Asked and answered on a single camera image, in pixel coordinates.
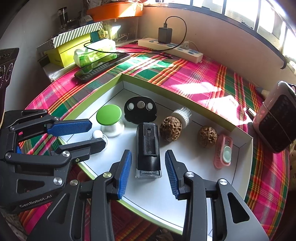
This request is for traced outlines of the pink black space heater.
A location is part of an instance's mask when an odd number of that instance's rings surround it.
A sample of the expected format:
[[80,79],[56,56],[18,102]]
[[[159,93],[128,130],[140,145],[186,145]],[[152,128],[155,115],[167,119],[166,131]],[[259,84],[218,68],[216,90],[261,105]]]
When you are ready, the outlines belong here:
[[279,81],[268,94],[256,116],[253,128],[274,153],[286,149],[295,140],[295,90]]

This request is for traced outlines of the striped white green box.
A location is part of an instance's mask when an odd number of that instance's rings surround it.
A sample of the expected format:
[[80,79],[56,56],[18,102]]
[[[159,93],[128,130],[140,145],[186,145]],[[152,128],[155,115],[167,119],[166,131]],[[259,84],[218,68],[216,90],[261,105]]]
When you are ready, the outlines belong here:
[[78,37],[84,36],[86,34],[99,31],[103,29],[103,23],[102,22],[96,22],[88,25],[84,25],[79,28],[75,28],[73,30],[70,30],[68,32],[60,33],[56,37],[53,37],[49,39],[44,44],[40,45],[37,48],[38,52],[44,52],[47,50],[55,49],[67,42],[70,42]]

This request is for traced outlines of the yellow box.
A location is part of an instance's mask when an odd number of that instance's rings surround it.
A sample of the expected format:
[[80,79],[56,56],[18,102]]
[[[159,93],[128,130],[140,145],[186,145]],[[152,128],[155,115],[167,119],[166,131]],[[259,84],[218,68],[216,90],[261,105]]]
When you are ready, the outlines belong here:
[[90,42],[90,34],[73,39],[55,49],[45,51],[50,63],[60,67],[66,67],[74,62],[74,52],[76,49],[83,48],[85,43]]

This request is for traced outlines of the plaid pink green cloth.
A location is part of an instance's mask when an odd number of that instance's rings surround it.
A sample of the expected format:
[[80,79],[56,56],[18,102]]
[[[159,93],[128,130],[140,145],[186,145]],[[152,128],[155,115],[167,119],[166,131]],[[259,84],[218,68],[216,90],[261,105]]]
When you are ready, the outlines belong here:
[[201,63],[151,53],[134,54],[128,61],[87,84],[79,84],[74,71],[67,71],[30,104],[65,118],[91,93],[116,75],[127,74],[186,97],[217,113],[253,137],[253,160],[245,202],[269,238],[274,238],[287,200],[288,151],[273,153],[252,125],[246,124],[245,108],[259,110],[262,97],[255,86],[226,66],[204,57]]

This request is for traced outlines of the green tissue pack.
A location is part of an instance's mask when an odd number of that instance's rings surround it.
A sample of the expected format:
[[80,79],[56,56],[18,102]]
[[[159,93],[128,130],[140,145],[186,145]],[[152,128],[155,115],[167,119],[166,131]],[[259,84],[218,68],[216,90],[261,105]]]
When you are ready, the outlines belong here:
[[115,42],[110,39],[103,39],[90,44],[87,43],[86,46],[74,51],[74,62],[80,68],[103,58],[109,52],[116,51]]

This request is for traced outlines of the black smartphone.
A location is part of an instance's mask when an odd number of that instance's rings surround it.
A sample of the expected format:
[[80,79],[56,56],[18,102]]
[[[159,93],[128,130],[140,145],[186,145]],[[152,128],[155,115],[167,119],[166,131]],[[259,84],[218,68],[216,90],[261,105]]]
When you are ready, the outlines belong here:
[[126,53],[109,54],[81,68],[74,74],[74,77],[81,83],[87,83],[95,77],[98,77],[100,74],[106,72],[107,70],[115,67],[120,63],[123,63],[129,58],[130,55]]

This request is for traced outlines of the white egg-shaped ball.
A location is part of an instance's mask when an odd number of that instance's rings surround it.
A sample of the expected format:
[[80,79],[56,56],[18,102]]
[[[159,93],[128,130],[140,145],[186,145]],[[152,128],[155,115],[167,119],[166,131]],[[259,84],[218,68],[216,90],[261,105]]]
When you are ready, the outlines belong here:
[[92,133],[91,139],[97,139],[97,138],[103,139],[105,141],[106,145],[107,145],[108,138],[101,130],[95,130]]

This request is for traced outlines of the black rectangular stamp device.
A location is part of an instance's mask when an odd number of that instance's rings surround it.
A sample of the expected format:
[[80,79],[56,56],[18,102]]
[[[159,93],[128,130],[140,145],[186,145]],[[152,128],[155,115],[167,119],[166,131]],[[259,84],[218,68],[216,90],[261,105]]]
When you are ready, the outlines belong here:
[[158,126],[140,123],[137,126],[135,177],[157,179],[161,176]]

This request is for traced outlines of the small white lidded jar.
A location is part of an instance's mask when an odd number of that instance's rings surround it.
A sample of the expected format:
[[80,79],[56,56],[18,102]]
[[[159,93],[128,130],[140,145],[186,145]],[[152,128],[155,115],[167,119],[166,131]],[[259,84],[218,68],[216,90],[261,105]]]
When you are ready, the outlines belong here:
[[171,113],[171,116],[177,118],[182,123],[182,129],[186,128],[190,123],[192,112],[186,107],[176,109]]

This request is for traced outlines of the pink clip with grey button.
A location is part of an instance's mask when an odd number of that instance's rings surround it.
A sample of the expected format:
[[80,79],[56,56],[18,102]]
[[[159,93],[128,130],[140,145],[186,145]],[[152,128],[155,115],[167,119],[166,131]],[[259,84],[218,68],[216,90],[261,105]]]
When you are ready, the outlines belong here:
[[225,134],[220,134],[215,149],[214,166],[217,169],[230,166],[232,156],[233,140]]

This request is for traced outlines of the black round battery holder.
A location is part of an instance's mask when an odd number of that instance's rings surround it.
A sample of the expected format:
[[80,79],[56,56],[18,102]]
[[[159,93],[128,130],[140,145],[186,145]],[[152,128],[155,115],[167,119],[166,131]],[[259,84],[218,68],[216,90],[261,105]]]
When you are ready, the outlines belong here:
[[146,96],[134,96],[124,106],[125,120],[136,125],[155,121],[157,111],[156,103]]

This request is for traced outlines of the orange tray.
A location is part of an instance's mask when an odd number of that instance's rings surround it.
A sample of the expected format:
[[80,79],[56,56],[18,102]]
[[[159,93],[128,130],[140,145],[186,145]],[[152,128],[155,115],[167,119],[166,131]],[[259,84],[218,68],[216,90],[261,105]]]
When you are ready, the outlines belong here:
[[116,2],[104,4],[87,10],[87,15],[90,15],[95,22],[127,18],[134,16],[142,16],[143,3],[139,2]]

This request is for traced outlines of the brown carved walnut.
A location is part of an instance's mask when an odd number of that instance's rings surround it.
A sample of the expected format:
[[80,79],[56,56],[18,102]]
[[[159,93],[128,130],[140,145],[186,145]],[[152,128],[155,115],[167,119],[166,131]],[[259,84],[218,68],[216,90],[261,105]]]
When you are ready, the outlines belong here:
[[211,126],[202,126],[198,131],[197,140],[203,148],[213,147],[216,144],[217,139],[217,131]]
[[182,122],[174,117],[166,117],[159,128],[160,136],[167,142],[176,141],[182,131]]

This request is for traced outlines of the green top white knob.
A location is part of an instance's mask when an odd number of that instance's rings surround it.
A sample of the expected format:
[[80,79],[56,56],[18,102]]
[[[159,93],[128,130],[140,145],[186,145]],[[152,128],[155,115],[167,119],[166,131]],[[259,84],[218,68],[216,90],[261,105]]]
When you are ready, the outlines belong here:
[[124,132],[125,125],[121,119],[122,110],[115,104],[101,107],[96,114],[96,120],[101,125],[101,131],[108,138],[114,138]]

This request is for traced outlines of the black charger adapter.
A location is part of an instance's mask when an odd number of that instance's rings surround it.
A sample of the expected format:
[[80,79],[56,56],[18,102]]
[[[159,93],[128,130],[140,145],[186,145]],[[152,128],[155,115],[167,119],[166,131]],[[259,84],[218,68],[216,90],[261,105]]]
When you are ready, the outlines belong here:
[[168,24],[164,23],[163,27],[159,27],[158,30],[158,42],[163,44],[170,44],[172,32],[172,28],[168,28]]

